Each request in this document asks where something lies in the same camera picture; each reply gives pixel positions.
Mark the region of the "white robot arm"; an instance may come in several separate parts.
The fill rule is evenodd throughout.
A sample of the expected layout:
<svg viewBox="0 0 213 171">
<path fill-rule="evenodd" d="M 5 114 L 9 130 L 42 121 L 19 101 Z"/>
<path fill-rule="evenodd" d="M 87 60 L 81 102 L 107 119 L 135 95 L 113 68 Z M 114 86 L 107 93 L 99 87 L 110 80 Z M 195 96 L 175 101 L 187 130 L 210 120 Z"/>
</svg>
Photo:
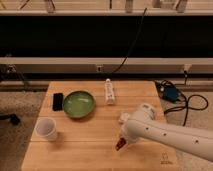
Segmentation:
<svg viewBox="0 0 213 171">
<path fill-rule="evenodd" d="M 156 109 L 140 104 L 132 113 L 122 113 L 120 140 L 127 144 L 149 139 L 213 162 L 213 131 L 162 123 Z"/>
</svg>

